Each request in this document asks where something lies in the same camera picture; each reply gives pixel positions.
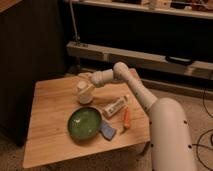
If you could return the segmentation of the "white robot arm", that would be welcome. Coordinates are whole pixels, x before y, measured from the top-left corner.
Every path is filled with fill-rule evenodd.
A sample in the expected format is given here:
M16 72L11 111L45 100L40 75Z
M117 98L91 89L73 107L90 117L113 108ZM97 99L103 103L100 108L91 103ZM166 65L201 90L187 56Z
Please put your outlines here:
M157 98L123 62L90 73L89 81L97 88L121 82L129 87L149 117L153 171L198 171L186 113L180 103Z

